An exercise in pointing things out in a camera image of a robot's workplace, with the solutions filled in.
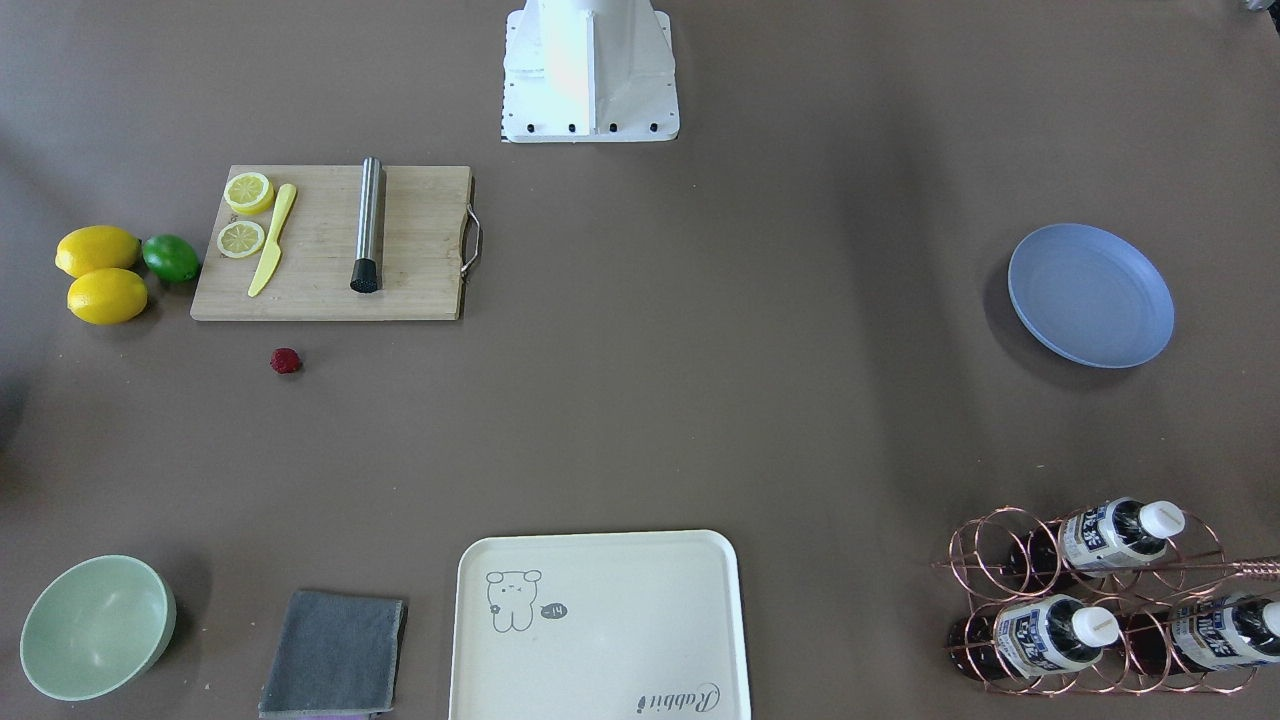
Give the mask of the red strawberry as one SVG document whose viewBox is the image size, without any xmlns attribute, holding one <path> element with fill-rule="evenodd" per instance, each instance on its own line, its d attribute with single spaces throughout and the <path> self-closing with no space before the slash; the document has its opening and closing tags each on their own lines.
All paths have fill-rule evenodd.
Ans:
<svg viewBox="0 0 1280 720">
<path fill-rule="evenodd" d="M 292 374 L 302 369 L 303 361 L 297 351 L 288 347 L 274 348 L 269 365 L 276 374 Z"/>
</svg>

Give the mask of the blue plate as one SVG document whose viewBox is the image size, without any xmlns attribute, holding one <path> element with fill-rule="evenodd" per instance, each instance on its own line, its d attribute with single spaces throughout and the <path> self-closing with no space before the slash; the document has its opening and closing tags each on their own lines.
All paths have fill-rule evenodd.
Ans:
<svg viewBox="0 0 1280 720">
<path fill-rule="evenodd" d="M 1175 331 L 1172 296 L 1155 264 L 1094 225 L 1059 223 L 1025 236 L 1007 264 L 1007 293 L 1033 337 L 1084 366 L 1139 366 Z"/>
</svg>

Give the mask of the cream rabbit tray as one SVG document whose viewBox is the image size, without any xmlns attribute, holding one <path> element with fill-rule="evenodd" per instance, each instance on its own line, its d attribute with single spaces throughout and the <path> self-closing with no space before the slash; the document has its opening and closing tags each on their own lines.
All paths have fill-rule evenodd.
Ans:
<svg viewBox="0 0 1280 720">
<path fill-rule="evenodd" d="M 449 717 L 749 719 L 718 532 L 490 537 L 457 571 Z"/>
</svg>

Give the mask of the yellow plastic knife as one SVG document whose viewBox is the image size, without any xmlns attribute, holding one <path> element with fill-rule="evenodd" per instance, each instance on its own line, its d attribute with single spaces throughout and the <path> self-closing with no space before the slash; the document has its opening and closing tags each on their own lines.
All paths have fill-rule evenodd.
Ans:
<svg viewBox="0 0 1280 720">
<path fill-rule="evenodd" d="M 257 297 L 265 290 L 282 260 L 280 236 L 297 199 L 297 193 L 298 190 L 292 183 L 284 183 L 276 191 L 271 210 L 271 222 L 260 251 L 253 278 L 247 288 L 248 297 Z"/>
</svg>

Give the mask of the lower lemon half slice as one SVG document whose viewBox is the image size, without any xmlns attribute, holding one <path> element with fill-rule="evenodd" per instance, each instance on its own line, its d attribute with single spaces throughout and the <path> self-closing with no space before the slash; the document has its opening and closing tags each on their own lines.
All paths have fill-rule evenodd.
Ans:
<svg viewBox="0 0 1280 720">
<path fill-rule="evenodd" d="M 215 238 L 218 251 L 230 259 L 248 258 L 259 252 L 266 241 L 266 231 L 250 220 L 230 222 Z"/>
</svg>

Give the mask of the lemon half slice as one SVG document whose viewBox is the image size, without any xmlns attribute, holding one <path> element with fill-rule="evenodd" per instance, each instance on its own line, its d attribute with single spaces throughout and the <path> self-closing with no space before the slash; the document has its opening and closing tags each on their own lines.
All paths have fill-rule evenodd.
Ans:
<svg viewBox="0 0 1280 720">
<path fill-rule="evenodd" d="M 236 214 L 252 217 L 273 206 L 276 191 L 273 182 L 261 172 L 242 172 L 225 183 L 223 202 Z"/>
<path fill-rule="evenodd" d="M 218 251 L 230 259 L 248 258 L 259 252 L 266 241 L 266 231 L 250 220 L 230 222 L 215 238 Z"/>
</svg>

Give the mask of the grey folded cloth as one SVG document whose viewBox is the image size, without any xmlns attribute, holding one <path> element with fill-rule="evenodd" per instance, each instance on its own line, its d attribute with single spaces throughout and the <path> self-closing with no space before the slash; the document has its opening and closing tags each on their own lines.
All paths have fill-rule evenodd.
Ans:
<svg viewBox="0 0 1280 720">
<path fill-rule="evenodd" d="M 404 601 L 296 591 L 259 701 L 261 719 L 390 712 Z"/>
</svg>

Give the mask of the upper lemon half slice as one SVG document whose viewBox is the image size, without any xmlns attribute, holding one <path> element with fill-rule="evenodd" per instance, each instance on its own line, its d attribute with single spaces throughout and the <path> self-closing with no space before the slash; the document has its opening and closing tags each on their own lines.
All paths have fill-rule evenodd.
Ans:
<svg viewBox="0 0 1280 720">
<path fill-rule="evenodd" d="M 236 214 L 252 217 L 273 206 L 276 191 L 273 182 L 261 172 L 242 172 L 225 183 L 223 202 Z"/>
</svg>

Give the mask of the green lime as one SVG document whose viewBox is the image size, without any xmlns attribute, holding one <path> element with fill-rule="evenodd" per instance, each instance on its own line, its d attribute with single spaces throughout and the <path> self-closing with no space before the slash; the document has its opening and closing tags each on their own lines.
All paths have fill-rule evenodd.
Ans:
<svg viewBox="0 0 1280 720">
<path fill-rule="evenodd" d="M 195 249 L 177 234 L 155 234 L 141 243 L 143 264 L 161 281 L 186 283 L 201 270 Z"/>
</svg>

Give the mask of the lower drink bottle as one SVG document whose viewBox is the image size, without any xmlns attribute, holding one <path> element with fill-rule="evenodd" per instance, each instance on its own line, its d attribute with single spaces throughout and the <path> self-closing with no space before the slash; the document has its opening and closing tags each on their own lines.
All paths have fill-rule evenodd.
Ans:
<svg viewBox="0 0 1280 720">
<path fill-rule="evenodd" d="M 970 679 L 1033 682 L 1094 666 L 1120 635 L 1119 620 L 1110 610 L 1051 594 L 956 621 L 945 648 L 954 666 Z"/>
<path fill-rule="evenodd" d="M 1121 620 L 1129 652 L 1147 676 L 1215 673 L 1279 662 L 1276 600 L 1233 593 Z"/>
</svg>

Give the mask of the drink bottle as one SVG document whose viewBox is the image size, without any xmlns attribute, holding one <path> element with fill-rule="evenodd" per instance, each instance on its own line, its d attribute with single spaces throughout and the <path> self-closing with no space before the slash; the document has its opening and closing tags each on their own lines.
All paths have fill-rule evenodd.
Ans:
<svg viewBox="0 0 1280 720">
<path fill-rule="evenodd" d="M 1147 676 L 1215 673 L 1279 662 L 1276 600 L 1233 593 L 1121 620 L 1129 652 Z"/>
<path fill-rule="evenodd" d="M 1028 592 L 1065 592 L 1111 571 L 1151 565 L 1185 528 L 1187 515 L 1171 501 L 1114 498 L 1015 539 L 1002 574 Z"/>
<path fill-rule="evenodd" d="M 1094 666 L 1120 635 L 1119 620 L 1110 610 L 1051 594 L 956 621 L 945 648 L 954 666 L 970 679 L 1033 682 Z"/>
</svg>

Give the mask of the top drink bottle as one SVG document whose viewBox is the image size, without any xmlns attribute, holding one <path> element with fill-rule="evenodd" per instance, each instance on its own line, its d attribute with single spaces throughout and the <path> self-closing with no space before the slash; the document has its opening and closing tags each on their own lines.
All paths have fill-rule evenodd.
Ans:
<svg viewBox="0 0 1280 720">
<path fill-rule="evenodd" d="M 1015 539 L 1002 574 L 1028 592 L 1065 592 L 1111 571 L 1151 565 L 1185 528 L 1187 515 L 1171 501 L 1114 498 Z"/>
</svg>

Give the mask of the lower whole yellow lemon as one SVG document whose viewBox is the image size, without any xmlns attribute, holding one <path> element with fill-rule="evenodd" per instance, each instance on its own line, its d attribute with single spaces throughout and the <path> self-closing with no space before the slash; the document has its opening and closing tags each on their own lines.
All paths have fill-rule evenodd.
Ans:
<svg viewBox="0 0 1280 720">
<path fill-rule="evenodd" d="M 148 304 L 145 281 L 132 270 L 104 268 L 73 281 L 67 306 L 82 322 L 113 325 L 141 314 Z"/>
</svg>

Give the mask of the green bowl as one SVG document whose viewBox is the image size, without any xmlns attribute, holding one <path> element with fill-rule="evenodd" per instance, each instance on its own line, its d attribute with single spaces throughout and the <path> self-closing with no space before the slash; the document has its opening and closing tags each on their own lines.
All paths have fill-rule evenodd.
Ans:
<svg viewBox="0 0 1280 720">
<path fill-rule="evenodd" d="M 50 698 L 93 700 L 146 673 L 175 624 L 175 597 L 150 565 L 125 555 L 87 559 L 33 602 L 20 633 L 20 666 Z"/>
</svg>

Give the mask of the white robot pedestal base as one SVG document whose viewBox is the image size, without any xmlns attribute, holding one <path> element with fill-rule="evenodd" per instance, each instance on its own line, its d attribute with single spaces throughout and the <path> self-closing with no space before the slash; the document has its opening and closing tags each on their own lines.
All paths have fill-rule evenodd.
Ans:
<svg viewBox="0 0 1280 720">
<path fill-rule="evenodd" d="M 500 137 L 639 143 L 678 137 L 671 18 L 649 1 L 527 1 L 506 18 Z"/>
</svg>

